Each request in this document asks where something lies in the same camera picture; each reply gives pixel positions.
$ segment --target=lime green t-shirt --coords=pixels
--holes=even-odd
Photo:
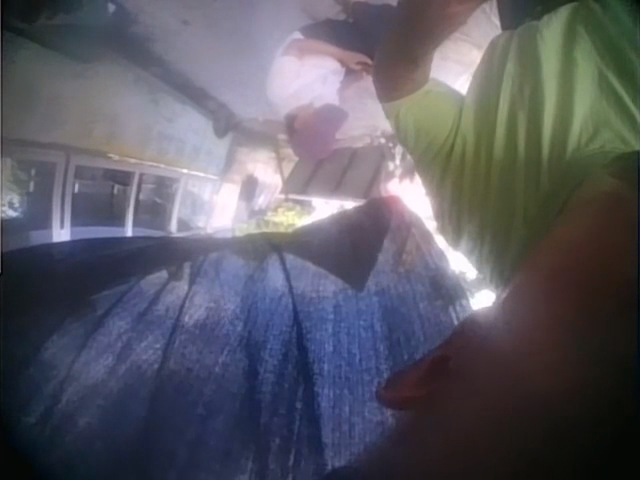
[[[637,23],[614,0],[504,32],[466,96],[436,80],[386,104],[438,228],[495,286],[594,169],[640,149]]]

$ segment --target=denim fabric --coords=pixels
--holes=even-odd
[[[4,422],[52,478],[318,478],[390,427],[376,386],[470,310],[394,200],[287,235],[4,265]]]

